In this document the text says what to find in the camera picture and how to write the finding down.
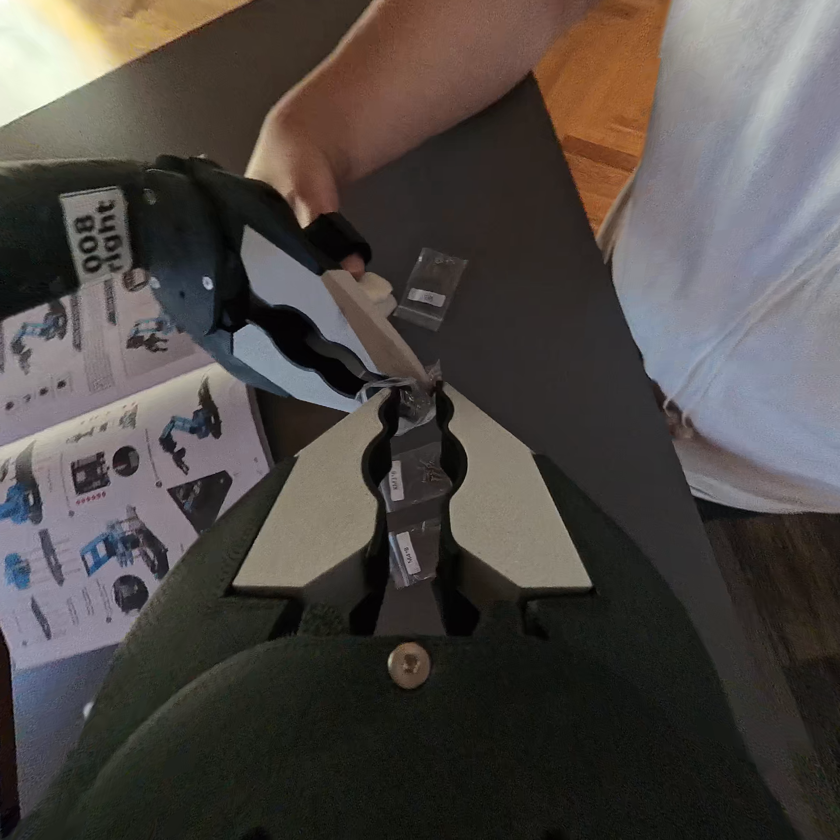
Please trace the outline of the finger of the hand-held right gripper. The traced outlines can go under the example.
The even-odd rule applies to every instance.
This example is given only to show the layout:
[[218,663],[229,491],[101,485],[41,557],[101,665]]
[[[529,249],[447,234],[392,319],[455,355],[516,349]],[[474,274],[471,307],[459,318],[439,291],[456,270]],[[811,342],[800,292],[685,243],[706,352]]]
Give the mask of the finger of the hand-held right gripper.
[[282,328],[311,325],[352,352],[368,379],[424,376],[424,366],[389,319],[396,300],[384,278],[366,272],[356,279],[345,269],[318,275],[252,227],[245,227],[240,258],[251,293],[245,325],[257,324],[275,338]]
[[257,324],[236,330],[230,341],[231,372],[279,396],[351,413],[368,384],[368,370],[341,344],[314,327],[294,324],[275,338]]

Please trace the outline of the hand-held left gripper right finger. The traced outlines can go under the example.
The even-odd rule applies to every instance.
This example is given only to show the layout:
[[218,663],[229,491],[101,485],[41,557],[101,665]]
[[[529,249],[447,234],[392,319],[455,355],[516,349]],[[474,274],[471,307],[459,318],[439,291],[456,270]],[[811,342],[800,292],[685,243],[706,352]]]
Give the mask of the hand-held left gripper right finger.
[[529,446],[452,385],[438,384],[441,508],[436,606],[445,636],[471,635],[494,605],[591,594],[585,568]]

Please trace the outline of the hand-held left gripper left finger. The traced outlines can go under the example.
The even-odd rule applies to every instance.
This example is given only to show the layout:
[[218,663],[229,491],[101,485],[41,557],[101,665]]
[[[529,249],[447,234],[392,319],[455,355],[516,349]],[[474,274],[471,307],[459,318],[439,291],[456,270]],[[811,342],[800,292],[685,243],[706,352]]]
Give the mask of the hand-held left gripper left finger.
[[372,630],[389,574],[381,483],[397,426],[398,390],[386,387],[299,453],[234,592],[326,605]]

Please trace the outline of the instruction manual booklet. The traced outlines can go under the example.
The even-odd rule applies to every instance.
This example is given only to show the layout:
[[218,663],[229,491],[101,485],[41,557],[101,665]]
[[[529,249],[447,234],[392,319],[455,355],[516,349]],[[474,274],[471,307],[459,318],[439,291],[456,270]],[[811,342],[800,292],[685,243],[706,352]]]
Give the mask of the instruction manual booklet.
[[2,632],[30,669],[120,642],[270,464],[247,386],[136,276],[1,338]]

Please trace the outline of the clear labelled screw bag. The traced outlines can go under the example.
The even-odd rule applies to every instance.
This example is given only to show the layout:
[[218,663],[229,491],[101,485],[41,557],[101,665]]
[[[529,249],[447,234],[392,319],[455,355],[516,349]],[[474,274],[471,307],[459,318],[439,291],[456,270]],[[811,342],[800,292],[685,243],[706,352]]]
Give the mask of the clear labelled screw bag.
[[392,465],[380,484],[388,513],[445,497],[452,490],[441,454],[442,445],[436,442],[392,456]]
[[388,532],[391,577],[397,590],[431,581],[437,576],[440,533],[440,518],[418,521]]
[[469,262],[433,248],[422,248],[406,282],[394,317],[430,332],[444,323]]
[[377,393],[390,389],[398,396],[395,436],[403,436],[428,424],[436,416],[435,389],[443,379],[440,361],[425,366],[420,379],[409,376],[384,376],[367,379],[355,395],[359,404],[370,401]]

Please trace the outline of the dark desk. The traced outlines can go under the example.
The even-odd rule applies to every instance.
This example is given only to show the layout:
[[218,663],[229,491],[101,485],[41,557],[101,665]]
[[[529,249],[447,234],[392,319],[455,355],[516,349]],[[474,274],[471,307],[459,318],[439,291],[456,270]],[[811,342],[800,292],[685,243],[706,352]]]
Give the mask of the dark desk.
[[443,234],[476,259],[439,335],[452,385],[536,455],[594,590],[498,603],[468,636],[432,617],[367,633],[327,605],[241,595],[233,580],[296,456],[236,502],[166,577],[121,643],[77,746],[13,838],[798,838],[742,738],[730,689],[669,581],[555,465],[595,434],[565,420],[549,362],[590,326],[550,311],[562,270],[637,374],[579,199],[520,209],[530,164],[501,162],[514,118],[552,157],[536,83],[365,186],[374,257]]

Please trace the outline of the person's right hand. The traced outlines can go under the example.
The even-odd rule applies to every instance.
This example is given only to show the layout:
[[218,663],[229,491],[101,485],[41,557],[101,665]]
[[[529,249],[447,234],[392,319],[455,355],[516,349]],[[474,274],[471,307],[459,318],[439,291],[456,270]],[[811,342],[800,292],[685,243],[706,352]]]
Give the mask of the person's right hand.
[[341,190],[353,173],[350,127],[328,101],[291,91],[266,115],[246,176],[272,186],[306,228],[341,208]]

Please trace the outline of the person's white shirt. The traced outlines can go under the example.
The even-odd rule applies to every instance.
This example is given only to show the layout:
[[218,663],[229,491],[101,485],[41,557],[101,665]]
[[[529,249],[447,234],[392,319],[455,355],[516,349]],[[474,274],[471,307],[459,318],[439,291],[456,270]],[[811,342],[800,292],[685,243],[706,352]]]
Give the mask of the person's white shirt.
[[672,2],[598,244],[692,494],[839,510],[839,2]]

